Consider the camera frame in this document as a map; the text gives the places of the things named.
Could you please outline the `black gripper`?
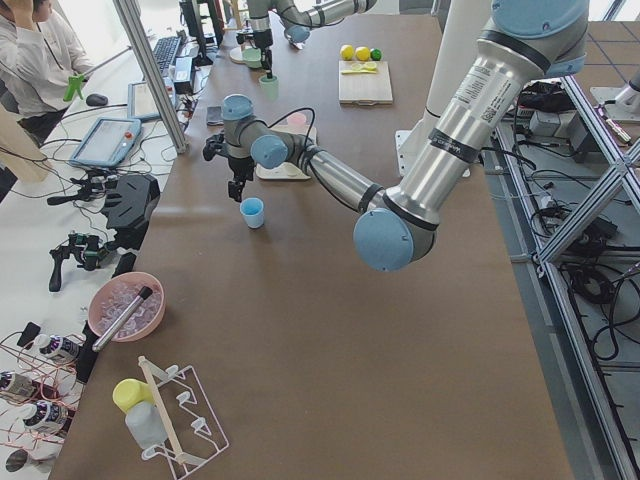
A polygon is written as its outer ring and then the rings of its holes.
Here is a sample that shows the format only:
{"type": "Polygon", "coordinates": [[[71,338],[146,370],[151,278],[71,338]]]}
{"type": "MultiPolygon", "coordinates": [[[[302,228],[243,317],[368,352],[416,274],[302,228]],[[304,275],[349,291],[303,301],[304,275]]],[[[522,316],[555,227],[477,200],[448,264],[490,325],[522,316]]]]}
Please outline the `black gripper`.
{"type": "Polygon", "coordinates": [[[271,30],[253,31],[253,41],[261,52],[261,66],[265,72],[266,78],[272,80],[274,78],[272,71],[272,51],[273,36],[271,30]]]}
{"type": "Polygon", "coordinates": [[[230,156],[228,165],[233,172],[232,180],[228,181],[228,195],[235,202],[241,202],[246,182],[254,180],[254,160],[251,156],[243,158],[230,156]]]}

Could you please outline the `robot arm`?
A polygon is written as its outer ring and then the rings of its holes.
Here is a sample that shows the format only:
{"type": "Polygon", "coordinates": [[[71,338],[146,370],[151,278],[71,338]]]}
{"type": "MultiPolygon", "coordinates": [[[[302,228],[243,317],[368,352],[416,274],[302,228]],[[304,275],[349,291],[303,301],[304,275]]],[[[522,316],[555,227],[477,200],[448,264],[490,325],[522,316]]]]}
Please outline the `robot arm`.
{"type": "Polygon", "coordinates": [[[270,128],[241,94],[223,100],[224,130],[203,154],[228,160],[235,200],[259,166],[291,163],[314,176],[358,213],[359,257],[379,271],[401,269],[431,250],[440,207],[523,87],[583,67],[588,14],[585,1],[452,2],[438,68],[452,71],[459,86],[434,124],[421,120],[411,131],[407,145],[415,156],[396,186],[367,179],[305,135],[270,128]]]}
{"type": "Polygon", "coordinates": [[[247,2],[254,43],[260,50],[260,62],[266,77],[274,78],[271,47],[273,35],[270,13],[275,12],[285,27],[285,35],[294,43],[308,39],[312,30],[337,23],[344,18],[371,10],[376,0],[335,0],[299,10],[291,0],[249,0],[247,2]]]}

